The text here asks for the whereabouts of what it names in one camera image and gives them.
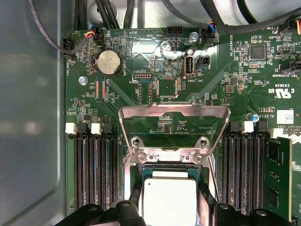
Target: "dimm slot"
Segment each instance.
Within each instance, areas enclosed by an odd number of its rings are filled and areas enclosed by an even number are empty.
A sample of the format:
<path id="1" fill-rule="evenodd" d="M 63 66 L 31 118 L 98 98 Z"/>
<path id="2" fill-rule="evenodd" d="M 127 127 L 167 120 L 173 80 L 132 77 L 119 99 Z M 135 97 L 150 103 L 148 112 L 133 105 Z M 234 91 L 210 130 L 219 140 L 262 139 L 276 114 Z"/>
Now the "dimm slot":
<path id="1" fill-rule="evenodd" d="M 100 165 L 100 137 L 96 137 L 94 140 L 94 182 L 95 182 L 95 204 L 101 205 L 101 195 L 102 195 L 102 187 L 101 184 L 98 183 L 98 180 L 101 178 L 101 165 Z"/>
<path id="2" fill-rule="evenodd" d="M 244 137 L 244 135 L 241 138 L 241 183 L 240 183 L 240 191 L 241 191 L 241 213 L 247 214 L 246 212 L 246 205 L 247 205 L 247 199 L 246 199 L 246 189 L 247 189 L 247 144 L 248 140 Z"/>
<path id="3" fill-rule="evenodd" d="M 222 176 L 221 176 L 221 181 L 222 181 L 222 187 L 221 187 L 221 199 L 222 203 L 227 203 L 227 168 L 228 168 L 228 138 L 224 137 L 222 141 Z"/>
<path id="4" fill-rule="evenodd" d="M 259 208 L 263 208 L 264 206 L 264 200 L 265 200 L 265 195 L 264 195 L 264 181 L 265 181 L 265 168 L 264 168 L 264 162 L 266 158 L 266 153 L 264 152 L 267 150 L 266 148 L 266 142 L 265 142 L 265 136 L 259 136 L 259 147 L 260 147 L 260 152 L 259 152 Z"/>
<path id="5" fill-rule="evenodd" d="M 100 158 L 100 171 L 101 171 L 101 197 L 100 204 L 104 210 L 107 210 L 107 197 L 108 197 L 108 183 L 107 183 L 107 155 L 106 155 L 106 141 L 105 138 L 102 138 L 101 141 L 101 158 Z"/>
<path id="6" fill-rule="evenodd" d="M 79 208 L 79 191 L 80 191 L 80 185 L 79 185 L 79 172 L 80 172 L 80 165 L 79 165 L 79 139 L 76 139 L 74 137 L 73 139 L 74 143 L 74 208 L 75 210 L 78 210 Z"/>
<path id="7" fill-rule="evenodd" d="M 89 164 L 89 141 L 88 138 L 83 138 L 82 144 L 83 156 L 83 205 L 90 204 L 90 164 Z"/>
<path id="8" fill-rule="evenodd" d="M 119 200 L 119 150 L 118 150 L 118 140 L 113 140 L 113 175 L 114 175 L 114 194 L 113 194 L 113 200 L 118 201 Z"/>
<path id="9" fill-rule="evenodd" d="M 229 137 L 228 139 L 228 203 L 230 205 L 234 205 L 234 159 L 235 159 L 235 141 L 233 137 Z"/>
<path id="10" fill-rule="evenodd" d="M 234 201 L 235 207 L 239 210 L 240 207 L 240 167 L 241 167 L 241 158 L 240 158 L 240 141 L 241 138 L 236 135 L 235 139 L 235 193 L 234 193 Z"/>
<path id="11" fill-rule="evenodd" d="M 253 204 L 253 149 L 254 149 L 254 138 L 251 134 L 246 135 L 247 137 L 247 183 L 246 183 L 246 212 L 249 213 L 252 210 Z"/>
<path id="12" fill-rule="evenodd" d="M 91 137 L 89 138 L 89 173 L 90 173 L 90 180 L 89 180 L 89 190 L 90 190 L 90 203 L 95 203 L 95 195 L 96 195 L 96 187 L 95 187 L 95 146 L 94 146 L 94 139 Z"/>
<path id="13" fill-rule="evenodd" d="M 113 137 L 112 135 L 107 135 L 106 136 L 106 152 L 107 152 L 107 180 L 108 180 L 108 203 L 107 205 L 110 206 L 110 204 L 113 202 L 113 159 L 112 159 L 112 154 L 113 154 Z"/>

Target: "black connector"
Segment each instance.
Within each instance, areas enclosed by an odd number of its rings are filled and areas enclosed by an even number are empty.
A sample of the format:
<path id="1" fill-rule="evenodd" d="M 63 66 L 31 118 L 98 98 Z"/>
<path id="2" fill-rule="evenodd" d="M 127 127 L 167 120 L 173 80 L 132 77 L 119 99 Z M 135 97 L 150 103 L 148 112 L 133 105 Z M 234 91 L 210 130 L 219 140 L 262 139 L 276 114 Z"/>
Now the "black connector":
<path id="1" fill-rule="evenodd" d="M 212 44 L 214 42 L 215 39 L 215 32 L 213 32 L 213 30 L 208 27 L 207 29 L 203 30 L 203 50 L 208 49 L 209 47 L 212 47 Z"/>
<path id="2" fill-rule="evenodd" d="M 182 37 L 183 27 L 167 27 L 167 37 Z"/>
<path id="3" fill-rule="evenodd" d="M 99 47 L 104 47 L 105 46 L 103 30 L 98 26 L 95 26 L 95 35 L 93 35 L 93 41 Z"/>
<path id="4" fill-rule="evenodd" d="M 297 31 L 296 19 L 288 19 L 284 24 L 276 27 L 277 34 L 291 34 Z"/>
<path id="5" fill-rule="evenodd" d="M 63 38 L 63 48 L 65 50 L 72 50 L 75 47 L 75 42 L 70 38 L 70 37 L 64 37 Z M 66 54 L 64 53 L 63 56 L 67 59 L 67 60 L 75 60 L 75 54 Z"/>

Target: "blue wire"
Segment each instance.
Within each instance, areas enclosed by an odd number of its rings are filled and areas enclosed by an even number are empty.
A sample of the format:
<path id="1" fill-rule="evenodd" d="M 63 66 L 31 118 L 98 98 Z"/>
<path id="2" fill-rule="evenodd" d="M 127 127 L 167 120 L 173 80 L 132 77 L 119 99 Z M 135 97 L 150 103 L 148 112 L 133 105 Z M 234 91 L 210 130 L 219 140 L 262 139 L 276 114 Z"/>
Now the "blue wire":
<path id="1" fill-rule="evenodd" d="M 208 27 L 211 27 L 213 33 L 215 32 L 215 28 L 213 27 L 212 24 L 208 24 Z"/>
<path id="2" fill-rule="evenodd" d="M 92 24 L 90 30 L 92 30 L 94 27 L 95 27 L 95 24 Z"/>

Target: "mounting screw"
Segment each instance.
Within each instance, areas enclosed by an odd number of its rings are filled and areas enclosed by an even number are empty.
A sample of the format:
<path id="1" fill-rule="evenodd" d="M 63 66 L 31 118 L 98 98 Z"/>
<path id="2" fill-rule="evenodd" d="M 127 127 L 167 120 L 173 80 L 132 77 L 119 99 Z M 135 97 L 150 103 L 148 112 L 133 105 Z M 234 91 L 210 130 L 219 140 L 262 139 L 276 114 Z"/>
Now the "mounting screw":
<path id="1" fill-rule="evenodd" d="M 139 140 L 138 139 L 134 139 L 133 140 L 133 145 L 138 145 L 140 142 L 139 142 Z"/>
<path id="2" fill-rule="evenodd" d="M 197 164 L 201 164 L 203 161 L 202 155 L 201 154 L 195 154 L 193 156 L 193 160 L 197 163 Z"/>
<path id="3" fill-rule="evenodd" d="M 199 36 L 197 32 L 191 32 L 189 34 L 189 41 L 196 42 L 198 40 Z"/>
<path id="4" fill-rule="evenodd" d="M 86 85 L 88 83 L 88 78 L 86 76 L 80 76 L 79 83 L 82 86 Z"/>
<path id="5" fill-rule="evenodd" d="M 220 207 L 221 207 L 222 209 L 224 209 L 224 210 L 229 209 L 229 206 L 226 205 L 226 204 L 221 204 Z"/>
<path id="6" fill-rule="evenodd" d="M 192 55 L 193 54 L 193 49 L 188 49 L 187 51 L 186 51 L 186 53 L 188 54 L 188 55 Z"/>
<path id="7" fill-rule="evenodd" d="M 267 213 L 262 210 L 258 210 L 256 213 L 262 217 L 265 217 L 267 215 Z"/>
<path id="8" fill-rule="evenodd" d="M 89 209 L 89 211 L 96 211 L 96 210 L 97 210 L 96 207 L 91 207 L 91 208 Z"/>
<path id="9" fill-rule="evenodd" d="M 139 163 L 144 163 L 146 162 L 146 154 L 145 153 L 138 153 L 136 155 L 136 160 L 139 162 Z"/>

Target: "ram slot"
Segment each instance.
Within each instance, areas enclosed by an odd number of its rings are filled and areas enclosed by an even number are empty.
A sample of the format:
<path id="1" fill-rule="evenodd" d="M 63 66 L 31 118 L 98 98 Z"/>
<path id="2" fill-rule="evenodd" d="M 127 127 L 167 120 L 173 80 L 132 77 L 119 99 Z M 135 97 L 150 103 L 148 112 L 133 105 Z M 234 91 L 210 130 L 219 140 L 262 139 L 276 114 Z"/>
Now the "ram slot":
<path id="1" fill-rule="evenodd" d="M 114 164 L 112 175 L 113 175 L 113 201 L 119 200 L 119 150 L 118 150 L 118 140 L 113 140 L 113 155 L 112 162 Z"/>
<path id="2" fill-rule="evenodd" d="M 235 172 L 234 172 L 234 160 L 235 160 L 235 140 L 232 136 L 229 136 L 228 145 L 228 203 L 234 205 L 234 192 L 236 190 L 234 184 Z"/>
<path id="3" fill-rule="evenodd" d="M 258 146 L 259 146 L 259 203 L 258 203 L 258 208 L 263 208 L 264 206 L 264 200 L 265 200 L 265 195 L 264 195 L 264 181 L 265 181 L 265 167 L 264 167 L 264 163 L 265 163 L 265 150 L 267 150 L 266 147 L 266 140 L 265 140 L 265 136 L 261 135 L 258 136 L 257 139 L 259 140 L 258 142 Z"/>
<path id="4" fill-rule="evenodd" d="M 253 153 L 254 153 L 254 142 L 255 139 L 251 134 L 246 135 L 247 137 L 247 168 L 246 168 L 246 212 L 249 213 L 253 208 Z"/>
<path id="5" fill-rule="evenodd" d="M 253 185 L 252 185 L 252 207 L 253 209 L 259 208 L 259 193 L 260 193 L 260 187 L 259 187 L 259 181 L 260 181 L 260 140 L 257 137 L 254 142 L 254 151 L 253 151 Z"/>
<path id="6" fill-rule="evenodd" d="M 107 180 L 108 180 L 108 202 L 107 206 L 109 207 L 110 204 L 113 202 L 113 192 L 114 192 L 114 177 L 112 176 L 113 173 L 113 159 L 112 159 L 112 153 L 113 153 L 113 136 L 112 135 L 107 135 L 106 136 L 106 152 L 108 156 L 107 160 Z"/>
<path id="7" fill-rule="evenodd" d="M 101 150 L 100 150 L 100 143 L 101 140 L 99 137 L 96 137 L 94 139 L 94 172 L 93 172 L 93 180 L 94 180 L 94 188 L 95 188 L 95 193 L 94 193 L 94 203 L 97 205 L 101 205 L 101 195 L 102 195 L 102 186 L 98 182 L 99 179 L 101 178 L 101 165 L 100 165 L 100 160 L 101 160 Z"/>
<path id="8" fill-rule="evenodd" d="M 241 138 L 236 136 L 235 139 L 235 162 L 234 162 L 234 173 L 235 173 L 235 192 L 234 192 L 234 202 L 235 207 L 240 209 L 240 167 L 241 167 L 241 158 L 240 158 L 240 141 Z"/>
<path id="9" fill-rule="evenodd" d="M 221 200 L 222 203 L 227 203 L 227 190 L 228 190 L 228 174 L 227 174 L 227 168 L 228 168 L 228 138 L 224 137 L 222 140 L 222 154 L 221 154 L 221 182 L 222 187 L 220 189 L 221 191 Z"/>
<path id="10" fill-rule="evenodd" d="M 247 205 L 247 199 L 246 199 L 246 192 L 247 192 L 247 150 L 248 150 L 248 139 L 243 135 L 241 138 L 241 181 L 240 181 L 240 192 L 241 192 L 241 213 L 247 214 L 246 212 L 246 205 Z"/>
<path id="11" fill-rule="evenodd" d="M 83 156 L 83 205 L 90 204 L 90 158 L 89 158 L 89 140 L 83 138 L 82 143 Z"/>
<path id="12" fill-rule="evenodd" d="M 107 210 L 107 197 L 108 197 L 108 180 L 107 180 L 107 152 L 106 152 L 106 139 L 102 138 L 101 141 L 101 158 L 100 158 L 100 186 L 101 195 L 99 204 L 104 210 Z"/>
<path id="13" fill-rule="evenodd" d="M 74 138 L 74 206 L 75 210 L 79 209 L 81 202 L 81 150 L 80 138 Z"/>

